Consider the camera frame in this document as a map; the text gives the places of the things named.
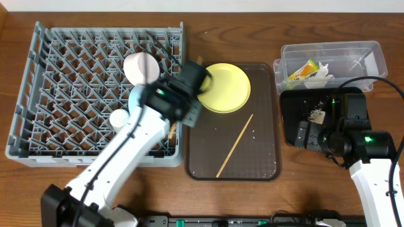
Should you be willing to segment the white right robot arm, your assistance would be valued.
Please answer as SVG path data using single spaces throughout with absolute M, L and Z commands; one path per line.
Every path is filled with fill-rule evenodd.
M 349 170 L 368 226 L 403 226 L 399 152 L 390 133 L 373 131 L 369 120 L 340 119 L 329 126 L 301 121 L 294 146 L 343 159 L 337 165 Z

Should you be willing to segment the white pink-rimmed bowl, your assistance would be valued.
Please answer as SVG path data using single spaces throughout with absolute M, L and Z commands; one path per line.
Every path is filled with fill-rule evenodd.
M 160 77 L 157 60 L 146 52 L 129 54 L 124 60 L 123 70 L 127 80 L 134 86 L 151 84 Z

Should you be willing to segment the yellow plate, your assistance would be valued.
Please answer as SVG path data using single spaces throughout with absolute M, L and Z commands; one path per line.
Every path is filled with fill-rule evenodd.
M 240 109 L 249 99 L 250 80 L 239 67 L 229 63 L 208 66 L 207 76 L 201 86 L 198 100 L 212 112 L 227 114 Z

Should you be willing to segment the white cup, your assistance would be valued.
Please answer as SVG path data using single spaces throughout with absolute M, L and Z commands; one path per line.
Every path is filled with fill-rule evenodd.
M 109 122 L 114 132 L 118 133 L 126 125 L 129 118 L 130 114 L 125 109 L 114 110 L 109 117 Z

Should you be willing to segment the light blue cup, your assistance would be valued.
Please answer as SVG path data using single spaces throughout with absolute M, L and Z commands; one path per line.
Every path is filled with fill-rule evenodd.
M 141 94 L 143 92 L 143 89 L 145 88 L 144 85 L 137 85 L 135 86 L 129 94 L 128 98 L 128 111 L 129 114 L 132 115 L 134 112 L 134 109 L 140 105 L 140 98 Z

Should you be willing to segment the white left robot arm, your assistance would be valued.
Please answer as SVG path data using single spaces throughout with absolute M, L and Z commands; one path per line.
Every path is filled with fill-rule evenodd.
M 146 85 L 130 118 L 96 160 L 65 188 L 50 185 L 42 195 L 42 226 L 137 226 L 129 211 L 112 207 L 121 187 L 145 154 L 165 138 L 173 123 L 185 122 L 201 93 L 200 82 L 174 79 Z

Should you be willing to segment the wooden chopstick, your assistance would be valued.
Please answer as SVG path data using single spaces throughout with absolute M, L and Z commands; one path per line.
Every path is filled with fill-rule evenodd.
M 249 125 L 249 123 L 250 123 L 250 121 L 252 120 L 253 117 L 254 117 L 254 114 L 252 113 L 250 115 L 250 117 L 248 118 L 247 122 L 245 123 L 244 127 L 242 128 L 241 132 L 239 133 L 237 139 L 235 140 L 235 143 L 233 144 L 232 148 L 230 149 L 230 151 L 229 151 L 228 155 L 226 156 L 225 160 L 223 161 L 219 171 L 215 175 L 215 178 L 219 178 L 219 176 L 222 174 L 225 166 L 227 165 L 230 157 L 232 156 L 234 150 L 236 149 L 239 141 L 241 140 L 242 136 L 244 135 L 244 133 L 245 133 L 245 131 L 246 131 L 246 129 L 247 129 L 247 127 L 248 127 L 248 125 Z
M 197 59 L 196 59 L 196 63 L 199 64 L 200 66 L 202 65 L 203 61 L 204 61 L 204 59 L 203 59 L 203 57 L 201 57 L 200 55 L 199 55 L 199 56 L 197 57 Z M 177 122 L 174 122 L 174 123 L 171 125 L 171 128 L 170 128 L 170 132 L 169 132 L 169 135 L 168 135 L 168 138 L 169 138 L 169 139 L 172 139 L 172 138 L 173 138 L 174 132 L 175 132 L 175 130 L 176 130 L 176 127 L 177 127 Z

